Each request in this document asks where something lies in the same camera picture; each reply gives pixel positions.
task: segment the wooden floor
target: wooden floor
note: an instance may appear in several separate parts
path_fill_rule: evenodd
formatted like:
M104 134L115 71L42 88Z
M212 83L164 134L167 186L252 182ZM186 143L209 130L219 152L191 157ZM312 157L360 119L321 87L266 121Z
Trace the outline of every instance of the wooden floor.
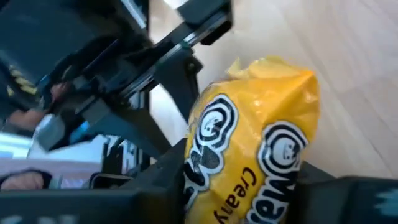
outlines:
M180 19L163 0L151 9L159 40ZM235 0L234 10L229 34L195 47L205 66L200 90L236 57L247 65L279 55L309 67L320 81L322 115L305 159L335 176L398 177L398 1ZM153 114L175 144L187 126L163 89L152 96Z

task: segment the plastic wrapper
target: plastic wrapper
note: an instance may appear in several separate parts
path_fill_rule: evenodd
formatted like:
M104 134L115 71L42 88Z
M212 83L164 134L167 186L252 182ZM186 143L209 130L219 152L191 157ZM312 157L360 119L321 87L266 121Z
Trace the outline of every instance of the plastic wrapper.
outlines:
M319 119L311 70L277 58L229 70L189 119L186 223L283 223Z

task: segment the black logo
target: black logo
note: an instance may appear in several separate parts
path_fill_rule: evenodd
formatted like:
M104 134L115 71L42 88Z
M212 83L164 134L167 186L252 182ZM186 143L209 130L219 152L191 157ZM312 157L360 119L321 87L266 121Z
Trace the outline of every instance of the black logo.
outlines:
M199 192L209 189L210 175L224 167L222 152L228 148L237 122L238 111L226 95L216 96L203 110L184 164L186 210Z
M246 218L253 223L279 223L292 198L300 170L300 153L308 140L296 125L278 121L263 132L258 161L267 176Z

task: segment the snack bag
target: snack bag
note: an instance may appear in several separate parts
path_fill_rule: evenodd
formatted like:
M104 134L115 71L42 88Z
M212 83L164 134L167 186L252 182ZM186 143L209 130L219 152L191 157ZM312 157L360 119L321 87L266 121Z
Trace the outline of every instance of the snack bag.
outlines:
M190 115L186 223L283 223L319 119L311 70L255 61L211 84Z

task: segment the yellow packaging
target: yellow packaging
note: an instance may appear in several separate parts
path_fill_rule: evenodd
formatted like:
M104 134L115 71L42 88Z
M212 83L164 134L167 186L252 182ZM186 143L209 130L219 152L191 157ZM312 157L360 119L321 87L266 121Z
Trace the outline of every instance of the yellow packaging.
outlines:
M236 62L229 75L190 115L186 223L283 223L302 151L317 130L317 79L277 58L245 70Z

